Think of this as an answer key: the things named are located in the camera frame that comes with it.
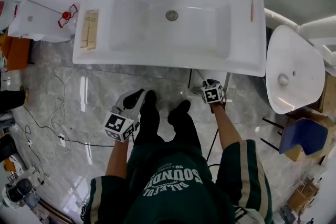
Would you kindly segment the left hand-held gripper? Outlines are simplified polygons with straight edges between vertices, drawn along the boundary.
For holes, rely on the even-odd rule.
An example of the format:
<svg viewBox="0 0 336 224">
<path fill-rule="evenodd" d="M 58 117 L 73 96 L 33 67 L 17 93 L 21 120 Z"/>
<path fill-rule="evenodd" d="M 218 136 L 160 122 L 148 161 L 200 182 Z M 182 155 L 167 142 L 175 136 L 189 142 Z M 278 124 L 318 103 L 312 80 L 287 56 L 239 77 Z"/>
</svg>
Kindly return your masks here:
<svg viewBox="0 0 336 224">
<path fill-rule="evenodd" d="M 119 96 L 115 106 L 106 114 L 103 122 L 103 129 L 108 137 L 125 142 L 137 130 L 138 114 L 144 98 L 144 89 L 130 90 Z"/>
</svg>

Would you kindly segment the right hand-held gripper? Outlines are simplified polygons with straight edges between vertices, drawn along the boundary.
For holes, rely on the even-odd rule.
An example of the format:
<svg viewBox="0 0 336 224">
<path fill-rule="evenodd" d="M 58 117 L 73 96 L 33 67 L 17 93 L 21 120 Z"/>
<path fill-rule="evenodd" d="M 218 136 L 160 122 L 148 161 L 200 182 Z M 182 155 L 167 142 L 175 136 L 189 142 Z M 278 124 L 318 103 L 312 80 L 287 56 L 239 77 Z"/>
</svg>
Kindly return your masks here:
<svg viewBox="0 0 336 224">
<path fill-rule="evenodd" d="M 201 96 L 206 104 L 219 104 L 225 109 L 226 96 L 221 83 L 214 79 L 203 81 Z"/>
</svg>

